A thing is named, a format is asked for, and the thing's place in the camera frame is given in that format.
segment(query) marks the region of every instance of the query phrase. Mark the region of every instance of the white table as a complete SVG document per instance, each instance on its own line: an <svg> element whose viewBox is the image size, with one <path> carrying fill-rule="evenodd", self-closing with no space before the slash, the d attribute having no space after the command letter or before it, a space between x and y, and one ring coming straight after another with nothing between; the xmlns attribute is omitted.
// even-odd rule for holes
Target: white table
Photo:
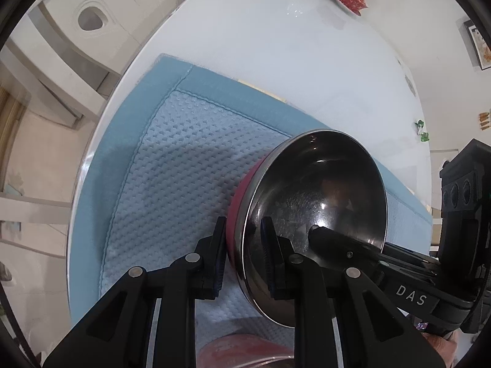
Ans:
<svg viewBox="0 0 491 368"><path fill-rule="evenodd" d="M334 0L186 0L149 39L111 96L82 164L72 224L107 125L160 54L266 90L352 135L423 204L430 203L430 150L413 124L423 111L407 84L411 73L362 18Z"/></svg>

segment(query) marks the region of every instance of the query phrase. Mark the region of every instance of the picture frame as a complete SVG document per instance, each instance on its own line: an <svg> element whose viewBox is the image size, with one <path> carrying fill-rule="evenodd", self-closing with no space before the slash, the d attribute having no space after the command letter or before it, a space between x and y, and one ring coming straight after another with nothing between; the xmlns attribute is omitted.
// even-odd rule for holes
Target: picture frame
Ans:
<svg viewBox="0 0 491 368"><path fill-rule="evenodd" d="M476 25L474 25L472 21L467 21L464 23L464 25L469 32L472 45L474 46L474 50L479 60L479 65L481 66L481 70L484 71L489 69L491 67L491 49L486 44Z"/></svg>

